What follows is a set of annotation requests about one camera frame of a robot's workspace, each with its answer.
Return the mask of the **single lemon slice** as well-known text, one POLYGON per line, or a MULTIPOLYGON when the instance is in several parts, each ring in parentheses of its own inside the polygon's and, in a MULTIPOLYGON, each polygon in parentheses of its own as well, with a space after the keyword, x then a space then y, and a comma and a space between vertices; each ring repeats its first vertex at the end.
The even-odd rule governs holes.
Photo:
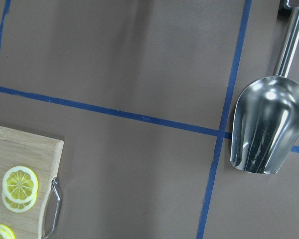
POLYGON ((15 239, 15 235, 8 226, 0 224, 0 239, 15 239))

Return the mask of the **wooden cutting board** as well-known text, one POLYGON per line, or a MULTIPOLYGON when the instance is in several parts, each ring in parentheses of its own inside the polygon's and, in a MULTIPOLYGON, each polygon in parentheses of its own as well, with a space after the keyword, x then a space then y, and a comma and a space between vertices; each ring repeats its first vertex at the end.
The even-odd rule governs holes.
POLYGON ((10 227, 18 239, 50 237, 44 232, 46 209, 55 191, 64 142, 12 128, 0 126, 0 224, 10 227), (14 166, 26 166, 38 179, 37 198, 26 212, 15 213, 4 205, 1 192, 5 173, 14 166))

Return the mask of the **silver metal scoop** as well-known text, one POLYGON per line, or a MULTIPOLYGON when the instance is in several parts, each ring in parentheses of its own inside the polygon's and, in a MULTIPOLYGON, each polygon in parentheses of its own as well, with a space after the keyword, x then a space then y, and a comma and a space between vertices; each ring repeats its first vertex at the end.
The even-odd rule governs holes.
POLYGON ((249 84, 237 100, 230 161, 238 170, 276 174, 299 136, 299 83, 288 78, 298 41, 293 6, 273 75, 249 84))

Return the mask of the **lower lemon slice of pair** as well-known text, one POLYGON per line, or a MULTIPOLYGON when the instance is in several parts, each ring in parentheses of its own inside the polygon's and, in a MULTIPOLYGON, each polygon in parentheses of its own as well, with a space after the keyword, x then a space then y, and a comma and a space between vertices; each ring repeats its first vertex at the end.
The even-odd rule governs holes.
POLYGON ((35 194, 35 196, 30 201, 20 204, 20 203, 15 203, 15 202, 11 201, 10 199, 8 199, 8 197, 5 195, 4 191, 2 190, 1 199, 2 199, 4 206, 8 210, 10 210, 14 213, 24 213, 24 212, 30 210, 34 206, 36 199, 37 199, 37 194, 35 194))

